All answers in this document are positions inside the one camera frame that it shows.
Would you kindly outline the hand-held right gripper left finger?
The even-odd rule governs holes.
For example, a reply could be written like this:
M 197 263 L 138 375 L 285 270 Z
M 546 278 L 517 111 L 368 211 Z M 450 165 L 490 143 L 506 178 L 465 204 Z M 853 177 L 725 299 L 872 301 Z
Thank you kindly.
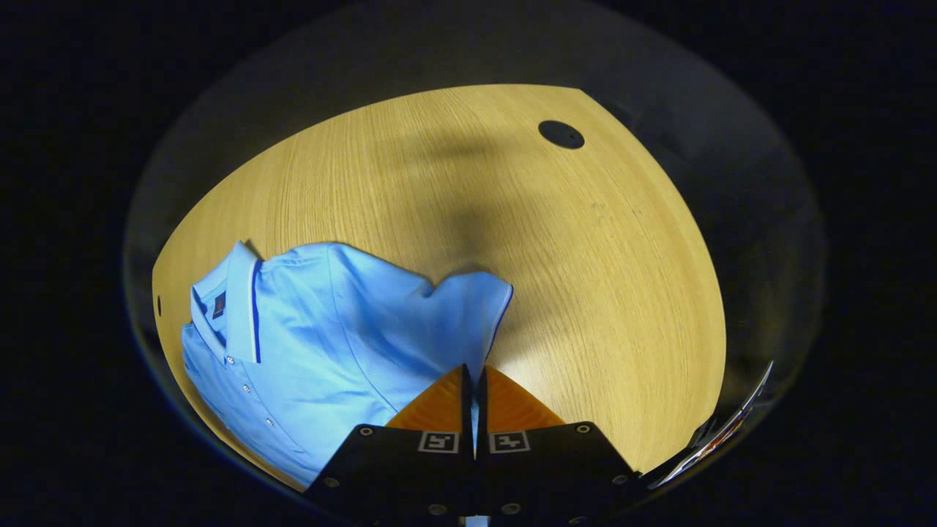
M 384 426 L 351 428 L 305 500 L 347 523 L 462 523 L 471 516 L 472 394 L 461 365 Z

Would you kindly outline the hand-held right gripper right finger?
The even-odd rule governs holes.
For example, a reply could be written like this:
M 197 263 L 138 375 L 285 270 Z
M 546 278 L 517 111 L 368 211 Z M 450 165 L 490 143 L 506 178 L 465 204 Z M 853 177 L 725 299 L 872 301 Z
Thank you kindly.
M 477 514 L 491 524 L 602 524 L 641 474 L 589 421 L 565 422 L 510 377 L 479 378 Z

